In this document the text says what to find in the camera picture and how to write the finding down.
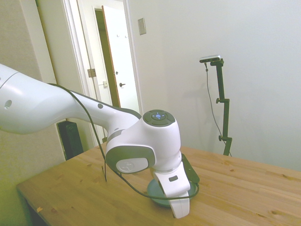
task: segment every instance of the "wood grain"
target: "wood grain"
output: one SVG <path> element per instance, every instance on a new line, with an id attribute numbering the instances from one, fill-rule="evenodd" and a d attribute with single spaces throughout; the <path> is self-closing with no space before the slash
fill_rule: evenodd
<path id="1" fill-rule="evenodd" d="M 182 147 L 200 177 L 190 213 L 174 219 L 107 168 L 98 147 L 17 187 L 52 226 L 300 226 L 301 172 Z M 142 192 L 149 170 L 123 175 Z"/>

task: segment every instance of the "black cable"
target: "black cable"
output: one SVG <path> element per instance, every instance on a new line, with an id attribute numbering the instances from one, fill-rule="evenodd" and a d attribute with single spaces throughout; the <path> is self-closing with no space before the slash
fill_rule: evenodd
<path id="1" fill-rule="evenodd" d="M 100 140 L 98 138 L 98 135 L 97 135 L 97 132 L 96 132 L 96 129 L 95 129 L 95 126 L 94 126 L 94 123 L 93 123 L 93 120 L 92 120 L 92 117 L 89 113 L 89 111 L 86 109 L 86 107 L 81 103 L 81 101 L 68 89 L 66 89 L 65 87 L 63 86 L 60 86 L 60 85 L 57 85 L 57 84 L 53 84 L 53 83 L 49 83 L 49 85 L 52 85 L 52 86 L 57 86 L 63 90 L 65 90 L 66 92 L 68 92 L 81 106 L 82 108 L 85 110 L 87 116 L 89 117 L 90 119 L 90 122 L 92 124 L 92 128 L 93 128 L 93 131 L 94 131 L 94 134 L 96 136 L 96 139 L 97 139 L 97 142 L 98 142 L 98 145 L 100 147 L 100 150 L 102 152 L 102 155 L 103 155 L 103 159 L 104 159 L 104 177 L 105 177 L 105 181 L 107 181 L 107 177 L 106 177 L 106 160 L 105 160 L 105 155 L 104 155 L 104 152 L 103 152 L 103 148 L 100 144 Z M 194 196 L 196 196 L 199 192 L 199 185 L 198 183 L 195 183 L 194 185 L 197 187 L 197 190 L 195 191 L 194 194 L 192 195 L 189 195 L 189 196 L 185 196 L 185 197 L 174 197 L 174 198 L 164 198 L 164 197 L 156 197 L 156 196 L 151 196 L 151 195 L 147 195 L 147 194 L 144 194 L 140 191 L 138 191 L 136 188 L 134 188 L 121 174 L 119 174 L 118 172 L 115 172 L 113 171 L 118 177 L 120 177 L 127 185 L 129 185 L 135 192 L 137 192 L 138 194 L 144 196 L 144 197 L 147 197 L 147 198 L 151 198 L 151 199 L 160 199 L 160 200 L 176 200 L 176 199 L 188 199 L 188 198 L 192 198 Z"/>
<path id="2" fill-rule="evenodd" d="M 219 131 L 219 133 L 220 133 L 220 135 L 222 137 L 222 132 L 221 132 L 221 130 L 220 130 L 220 128 L 219 128 L 219 126 L 218 126 L 218 124 L 216 122 L 216 119 L 215 119 L 215 116 L 214 116 L 214 112 L 213 112 L 212 100 L 211 100 L 211 96 L 210 96 L 210 92 L 209 92 L 209 85 L 208 85 L 208 68 L 207 68 L 207 64 L 206 63 L 205 63 L 205 67 L 206 67 L 206 74 L 207 74 L 207 90 L 208 90 L 208 95 L 209 95 L 209 100 L 210 100 L 211 112 L 212 112 L 212 116 L 213 116 L 214 122 L 215 122 L 215 124 L 216 124 L 216 126 L 218 128 L 218 131 Z"/>
<path id="3" fill-rule="evenodd" d="M 70 95 L 71 95 L 71 96 L 72 96 L 72 97 L 80 104 L 80 106 L 85 110 L 85 112 L 86 112 L 86 114 L 87 114 L 87 116 L 88 116 L 88 118 L 89 118 L 89 120 L 90 120 L 90 122 L 91 122 L 91 124 L 92 124 L 92 128 L 93 128 L 94 134 L 95 134 L 95 136 L 96 136 L 97 143 L 98 143 L 98 145 L 99 145 L 100 151 L 101 151 L 102 156 L 103 156 L 103 159 L 104 159 L 104 178 L 105 178 L 105 181 L 107 181 L 105 155 L 104 155 L 104 152 L 103 152 L 103 148 L 102 148 L 102 146 L 101 146 L 101 144 L 100 144 L 100 140 L 99 140 L 99 138 L 98 138 L 98 135 L 97 135 L 97 132 L 96 132 L 96 129 L 95 129 L 93 120 L 92 120 L 91 115 L 90 115 L 90 113 L 88 112 L 87 108 L 81 103 L 81 101 L 80 101 L 80 100 L 79 100 L 79 99 L 78 99 L 78 98 L 77 98 L 70 90 L 68 90 L 68 89 L 66 89 L 65 87 L 60 86 L 60 85 L 58 85 L 58 84 L 49 83 L 49 85 L 56 86 L 56 87 L 59 87 L 59 88 L 65 90 L 65 91 L 66 91 L 67 93 L 69 93 L 69 94 L 70 94 Z"/>

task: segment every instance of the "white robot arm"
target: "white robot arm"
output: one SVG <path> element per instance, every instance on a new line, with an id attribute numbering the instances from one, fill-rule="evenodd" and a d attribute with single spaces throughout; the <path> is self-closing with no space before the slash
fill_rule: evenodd
<path id="1" fill-rule="evenodd" d="M 115 172 L 153 168 L 166 197 L 186 197 L 190 183 L 180 152 L 177 121 L 168 112 L 153 110 L 143 117 L 135 111 L 109 106 L 72 92 L 93 122 L 108 132 L 106 162 Z M 59 120 L 90 121 L 82 106 L 65 90 L 43 83 L 0 64 L 0 129 L 27 134 Z M 189 198 L 169 200 L 173 214 L 189 213 Z"/>

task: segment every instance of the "door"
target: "door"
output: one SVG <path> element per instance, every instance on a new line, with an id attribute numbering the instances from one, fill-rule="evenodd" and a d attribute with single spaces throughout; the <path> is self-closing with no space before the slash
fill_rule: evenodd
<path id="1" fill-rule="evenodd" d="M 108 6 L 102 9 L 120 106 L 139 112 L 124 11 Z"/>
<path id="2" fill-rule="evenodd" d="M 111 64 L 115 75 L 120 106 L 139 112 L 134 71 L 127 35 L 123 3 L 115 0 L 78 0 L 79 13 L 85 36 L 91 68 L 95 68 L 97 98 L 112 105 L 111 85 L 107 86 L 108 74 L 103 57 L 102 42 L 98 31 L 95 11 L 105 14 Z"/>

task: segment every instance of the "white wall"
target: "white wall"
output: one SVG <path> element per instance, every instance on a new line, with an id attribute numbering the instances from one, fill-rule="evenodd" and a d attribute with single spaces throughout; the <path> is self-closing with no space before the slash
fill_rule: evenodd
<path id="1" fill-rule="evenodd" d="M 128 0 L 144 112 L 161 108 L 182 145 L 223 153 L 200 57 L 220 54 L 235 157 L 301 170 L 301 2 Z M 145 35 L 137 20 L 144 17 Z M 216 70 L 209 67 L 213 102 Z M 222 127 L 223 104 L 214 103 Z"/>
<path id="2" fill-rule="evenodd" d="M 0 1 L 0 64 L 55 82 L 34 0 Z M 32 225 L 16 185 L 65 161 L 56 125 L 17 135 L 0 131 L 0 225 Z"/>
<path id="3" fill-rule="evenodd" d="M 57 84 L 83 93 L 63 0 L 36 2 Z M 78 119 L 69 121 L 77 124 L 84 151 L 93 148 L 89 123 Z"/>

